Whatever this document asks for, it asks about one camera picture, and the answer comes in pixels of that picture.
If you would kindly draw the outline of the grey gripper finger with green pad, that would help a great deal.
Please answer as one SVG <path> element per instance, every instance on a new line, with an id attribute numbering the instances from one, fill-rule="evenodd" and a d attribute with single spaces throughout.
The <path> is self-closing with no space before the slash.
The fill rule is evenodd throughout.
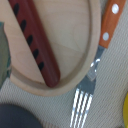
<path id="1" fill-rule="evenodd" d="M 8 39 L 4 31 L 4 23 L 0 22 L 0 89 L 11 75 L 11 55 Z"/>

